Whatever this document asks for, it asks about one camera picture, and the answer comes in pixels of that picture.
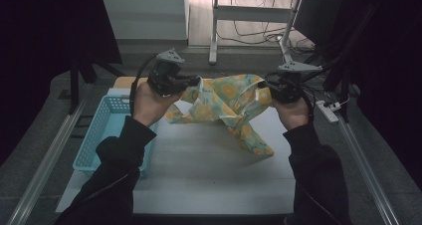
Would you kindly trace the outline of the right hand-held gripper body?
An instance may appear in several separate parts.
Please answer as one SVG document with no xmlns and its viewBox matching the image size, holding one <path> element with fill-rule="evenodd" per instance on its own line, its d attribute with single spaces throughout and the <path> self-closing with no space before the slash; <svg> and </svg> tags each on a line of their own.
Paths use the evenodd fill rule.
<svg viewBox="0 0 422 225">
<path fill-rule="evenodd" d="M 274 100 L 282 104 L 295 103 L 302 97 L 302 73 L 321 70 L 321 66 L 290 61 L 279 66 L 277 72 L 267 74 L 267 87 Z"/>
</svg>

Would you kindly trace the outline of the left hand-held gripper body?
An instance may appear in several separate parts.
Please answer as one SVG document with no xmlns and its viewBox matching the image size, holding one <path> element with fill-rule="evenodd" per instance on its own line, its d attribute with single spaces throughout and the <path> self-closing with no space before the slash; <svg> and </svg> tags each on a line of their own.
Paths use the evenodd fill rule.
<svg viewBox="0 0 422 225">
<path fill-rule="evenodd" d="M 149 86 L 161 96 L 171 96 L 186 90 L 186 78 L 179 75 L 184 60 L 170 49 L 155 56 L 156 62 L 149 72 Z"/>
</svg>

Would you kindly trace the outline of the orange slice print cloth bag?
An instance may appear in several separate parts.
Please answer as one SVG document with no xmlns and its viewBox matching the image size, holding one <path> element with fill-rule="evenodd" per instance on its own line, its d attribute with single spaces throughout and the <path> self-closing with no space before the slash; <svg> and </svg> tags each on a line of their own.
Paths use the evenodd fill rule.
<svg viewBox="0 0 422 225">
<path fill-rule="evenodd" d="M 169 123 L 221 120 L 242 149 L 256 155 L 273 155 L 274 151 L 250 124 L 272 102 L 270 90 L 258 88 L 258 82 L 263 80 L 251 74 L 201 79 L 197 87 L 188 88 L 180 98 L 191 104 L 188 111 L 182 112 L 173 104 L 165 118 Z"/>
</svg>

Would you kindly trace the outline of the blue perforated plastic basket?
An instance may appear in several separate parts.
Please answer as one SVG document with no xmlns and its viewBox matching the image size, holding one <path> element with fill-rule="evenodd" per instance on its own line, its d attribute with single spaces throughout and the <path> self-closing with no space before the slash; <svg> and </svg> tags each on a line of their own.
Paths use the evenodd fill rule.
<svg viewBox="0 0 422 225">
<path fill-rule="evenodd" d="M 74 160 L 75 171 L 93 175 L 101 164 L 96 153 L 98 145 L 107 137 L 120 135 L 127 115 L 130 115 L 128 97 L 107 95 L 102 98 Z"/>
</svg>

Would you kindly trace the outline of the person's right hand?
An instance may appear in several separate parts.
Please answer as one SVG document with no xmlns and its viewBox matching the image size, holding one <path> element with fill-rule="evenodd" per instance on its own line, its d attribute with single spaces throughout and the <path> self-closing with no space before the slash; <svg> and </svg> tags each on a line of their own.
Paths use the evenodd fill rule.
<svg viewBox="0 0 422 225">
<path fill-rule="evenodd" d="M 278 112 L 282 125 L 291 130 L 305 125 L 309 122 L 309 108 L 304 99 L 299 99 L 295 103 L 282 104 L 273 100 L 273 106 Z"/>
</svg>

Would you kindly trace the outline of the person's left hand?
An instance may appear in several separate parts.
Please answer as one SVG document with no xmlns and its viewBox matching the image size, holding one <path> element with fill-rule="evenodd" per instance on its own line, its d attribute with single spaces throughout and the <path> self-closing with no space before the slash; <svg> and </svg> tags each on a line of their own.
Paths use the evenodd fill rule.
<svg viewBox="0 0 422 225">
<path fill-rule="evenodd" d="M 151 126 L 159 121 L 180 97 L 181 94 L 163 97 L 148 83 L 141 83 L 136 89 L 133 118 L 145 126 Z"/>
</svg>

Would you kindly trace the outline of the white power strip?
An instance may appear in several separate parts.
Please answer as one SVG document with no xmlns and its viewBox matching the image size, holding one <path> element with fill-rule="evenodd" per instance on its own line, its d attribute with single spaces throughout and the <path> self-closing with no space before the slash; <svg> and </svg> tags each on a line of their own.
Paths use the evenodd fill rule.
<svg viewBox="0 0 422 225">
<path fill-rule="evenodd" d="M 316 105 L 330 123 L 338 122 L 338 117 L 335 112 L 341 108 L 340 103 L 327 103 L 325 101 L 317 101 Z"/>
</svg>

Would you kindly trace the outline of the black metal stand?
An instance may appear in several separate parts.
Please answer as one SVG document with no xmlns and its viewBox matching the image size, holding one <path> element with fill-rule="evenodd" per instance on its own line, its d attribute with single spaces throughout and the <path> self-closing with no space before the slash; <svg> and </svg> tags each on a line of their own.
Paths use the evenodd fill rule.
<svg viewBox="0 0 422 225">
<path fill-rule="evenodd" d="M 347 118 L 353 53 L 381 0 L 302 0 L 294 27 L 315 44 L 323 58 L 326 92 L 340 88 L 339 114 Z"/>
<path fill-rule="evenodd" d="M 94 84 L 98 75 L 95 72 L 94 65 L 100 66 L 102 69 L 117 77 L 124 77 L 124 73 L 93 55 L 78 54 L 71 62 L 70 80 L 71 80 L 71 107 L 69 114 L 76 112 L 80 103 L 80 84 L 79 77 L 82 77 L 87 84 Z"/>
</svg>

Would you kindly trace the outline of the white cabinet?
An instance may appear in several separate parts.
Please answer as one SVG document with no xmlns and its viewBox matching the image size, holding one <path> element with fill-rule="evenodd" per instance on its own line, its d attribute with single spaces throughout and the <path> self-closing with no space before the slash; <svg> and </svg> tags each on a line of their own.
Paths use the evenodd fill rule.
<svg viewBox="0 0 422 225">
<path fill-rule="evenodd" d="M 118 39 L 188 39 L 188 0 L 104 0 L 104 3 Z"/>
</svg>

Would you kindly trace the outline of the dark curtain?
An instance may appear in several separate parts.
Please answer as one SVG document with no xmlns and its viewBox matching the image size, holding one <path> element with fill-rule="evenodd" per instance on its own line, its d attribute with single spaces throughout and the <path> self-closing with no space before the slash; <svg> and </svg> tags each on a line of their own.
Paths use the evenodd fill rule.
<svg viewBox="0 0 422 225">
<path fill-rule="evenodd" d="M 422 189 L 422 0 L 380 0 L 352 61 L 358 106 Z"/>
<path fill-rule="evenodd" d="M 0 165 L 72 67 L 121 62 L 104 0 L 0 0 Z"/>
</svg>

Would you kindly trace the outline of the white desk frame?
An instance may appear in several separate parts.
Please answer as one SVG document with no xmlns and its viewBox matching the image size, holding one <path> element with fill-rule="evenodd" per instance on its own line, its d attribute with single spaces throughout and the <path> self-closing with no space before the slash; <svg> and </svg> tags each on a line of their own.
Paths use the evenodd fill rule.
<svg viewBox="0 0 422 225">
<path fill-rule="evenodd" d="M 302 0 L 291 0 L 289 8 L 268 8 L 252 6 L 220 5 L 219 0 L 212 1 L 212 31 L 210 38 L 209 64 L 217 63 L 217 27 L 219 21 L 268 22 L 282 23 L 285 31 L 276 39 L 282 50 L 283 58 L 290 62 L 292 57 L 288 41 Z"/>
</svg>

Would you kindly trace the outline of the aluminium rail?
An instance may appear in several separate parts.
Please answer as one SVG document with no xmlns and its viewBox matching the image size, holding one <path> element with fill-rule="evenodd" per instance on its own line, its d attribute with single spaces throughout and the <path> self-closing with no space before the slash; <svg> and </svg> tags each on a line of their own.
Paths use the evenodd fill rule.
<svg viewBox="0 0 422 225">
<path fill-rule="evenodd" d="M 361 148 L 360 143 L 351 127 L 351 124 L 340 117 L 338 119 L 338 126 L 384 224 L 400 225 L 400 221 L 391 205 L 391 202 L 388 199 L 379 180 L 377 179 L 368 158 Z"/>
<path fill-rule="evenodd" d="M 87 104 L 87 99 L 81 99 L 72 114 L 68 114 L 60 129 L 56 133 L 43 160 L 38 166 L 34 176 L 27 186 L 23 196 L 15 207 L 6 225 L 25 225 L 41 192 L 43 191 L 52 171 L 55 167 L 68 138 L 75 127 L 83 109 Z"/>
</svg>

